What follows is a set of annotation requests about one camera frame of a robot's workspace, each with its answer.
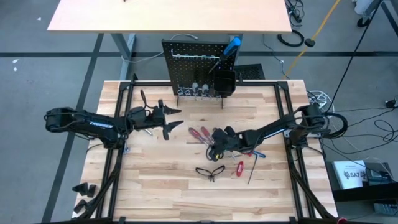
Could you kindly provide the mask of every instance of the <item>red screwdriver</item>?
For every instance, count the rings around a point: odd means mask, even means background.
[[[213,144],[213,143],[214,143],[214,140],[213,140],[213,138],[211,137],[209,131],[207,131],[207,129],[206,129],[204,126],[202,126],[202,127],[200,128],[200,131],[203,132],[203,134],[205,135],[205,137],[209,140],[210,144]]]
[[[209,144],[206,142],[206,139],[204,137],[202,137],[200,135],[200,133],[195,130],[194,128],[188,128],[189,133],[195,137],[197,140],[199,140],[200,142],[202,142],[203,144],[206,144],[207,146],[209,146]]]

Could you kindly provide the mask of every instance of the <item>red handle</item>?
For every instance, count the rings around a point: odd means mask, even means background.
[[[240,177],[243,173],[243,161],[239,162],[238,168],[236,168],[236,175]]]
[[[200,128],[200,131],[202,131],[203,134],[206,136],[206,138],[208,138],[210,141],[213,140],[213,138],[211,137],[209,131],[207,131],[207,129],[206,129],[204,126],[202,126],[202,127]]]
[[[188,128],[188,131],[189,131],[189,133],[191,133],[191,135],[193,136],[193,137],[195,137],[197,140],[199,140],[200,142],[202,142],[203,144],[205,144],[205,145],[209,145],[207,142],[206,142],[206,139],[204,139],[201,135],[200,135],[200,133],[197,131],[197,130],[195,130],[195,129],[193,129],[193,128]]]
[[[197,130],[195,130],[193,128],[189,128],[188,131],[189,131],[189,133],[191,133],[193,135],[193,137],[198,138],[198,139],[201,138],[201,135]]]

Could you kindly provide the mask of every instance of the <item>white wire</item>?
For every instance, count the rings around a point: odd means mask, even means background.
[[[331,103],[331,98],[330,98],[325,92],[323,92],[323,91],[320,91],[320,90],[313,90],[313,91],[310,91],[310,93],[313,93],[313,94],[315,95],[316,99],[314,99],[313,96],[310,95],[310,96],[308,96],[309,102],[310,102],[311,104],[318,103],[318,104],[320,105],[320,109],[323,110],[323,111],[324,111],[324,109],[322,109],[322,108],[328,103],[328,100],[329,100],[329,102]],[[334,113],[334,112],[335,112],[335,106],[334,106],[334,104],[331,104],[331,108],[332,108],[332,111],[333,111],[333,113]],[[336,128],[334,122],[333,122],[333,118],[332,118],[331,116],[329,116],[329,118],[331,118],[331,119],[329,119],[331,125],[334,127],[335,130],[338,130],[338,129]],[[344,139],[351,147],[353,147],[353,148],[356,149],[357,151],[360,151],[360,149],[358,149],[358,148],[357,148],[353,143],[351,143],[346,137],[344,137],[344,136],[342,136],[342,137],[343,137],[343,139]],[[374,160],[376,160],[376,161],[384,168],[384,170],[390,175],[390,178],[391,178],[393,181],[397,182],[396,180],[394,180],[394,179],[392,178],[392,174],[390,173],[390,171],[388,171],[387,167],[385,167],[385,165],[382,163],[382,161],[381,161],[379,158],[371,157],[371,156],[368,156],[367,154],[365,154],[365,156],[366,156],[366,158],[365,158],[365,159],[362,159],[362,160],[364,160],[364,161],[365,161],[365,160],[369,160],[369,159],[374,159]]]
[[[193,39],[195,39],[195,40],[198,40],[198,39],[199,39],[197,36],[192,35],[192,34],[175,34],[174,36],[172,36],[172,38],[170,38],[170,40],[173,40],[175,37],[178,37],[178,36],[181,36],[181,35],[184,35],[184,36],[187,36],[187,37],[191,37],[191,38],[193,38]],[[144,58],[144,59],[137,60],[137,61],[126,60],[126,59],[123,58],[123,55],[121,56],[121,58],[122,58],[122,60],[123,60],[124,62],[128,62],[128,63],[139,63],[139,62],[143,62],[143,61],[150,60],[150,59],[156,58],[156,57],[158,57],[158,56],[161,56],[163,53],[164,53],[164,52],[161,52],[161,53],[159,53],[159,54],[157,54],[157,55],[154,55],[154,56],[152,56],[152,57]]]

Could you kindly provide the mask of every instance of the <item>desk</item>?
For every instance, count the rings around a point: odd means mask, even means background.
[[[49,31],[110,33],[126,60],[135,35],[121,33],[289,33],[284,0],[61,0]],[[126,78],[124,62],[121,79]]]
[[[302,80],[288,81],[293,109],[307,105],[308,99]],[[97,113],[112,116],[116,106],[120,81],[104,83]],[[163,99],[169,107],[176,108],[177,97],[171,86],[135,86],[132,107],[142,106],[139,90],[146,94],[148,105]],[[241,156],[236,161],[226,157],[218,162],[208,161],[206,146],[188,133],[188,127],[206,126],[236,131],[257,129],[279,119],[275,90],[271,86],[237,86],[232,96],[221,100],[180,98],[178,109],[182,112],[167,116],[167,121],[184,120],[165,141],[160,128],[152,129],[153,136],[144,131],[132,132],[127,144],[131,151],[123,156],[114,219],[125,216],[127,220],[233,220],[233,221],[287,221],[295,216],[292,184],[287,166],[282,134],[266,139],[256,150],[267,157],[259,158],[251,183],[248,178],[253,157]],[[308,140],[311,147],[320,149],[318,141]],[[90,146],[100,143],[95,140]],[[83,168],[81,182],[101,185],[107,150],[92,148]],[[318,152],[304,149],[303,158],[309,186],[326,209],[337,216],[329,178],[323,157]],[[236,166],[244,161],[244,172],[236,177]],[[226,170],[216,176],[215,182],[195,173],[196,167],[213,170],[225,165]],[[105,198],[103,215],[109,207]],[[308,216],[305,197],[301,192],[302,208]],[[76,203],[89,198],[77,196]]]

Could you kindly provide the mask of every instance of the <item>screwdriver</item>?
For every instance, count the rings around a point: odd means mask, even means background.
[[[202,127],[200,128],[200,131],[203,132],[203,134],[205,135],[205,137],[209,140],[209,142],[210,142],[211,144],[214,143],[214,140],[213,140],[213,138],[211,137],[209,131],[207,131],[207,129],[206,129],[204,126],[202,126]]]
[[[233,52],[235,52],[238,47],[242,44],[241,39],[239,37],[235,37],[224,49],[223,53],[220,55],[217,62],[212,66],[209,71],[209,74],[220,64],[221,61],[225,61]]]
[[[197,130],[195,130],[194,128],[188,128],[188,131],[194,138],[196,138],[203,144],[209,146],[209,144],[206,142],[206,139],[204,137],[202,137],[201,134]]]

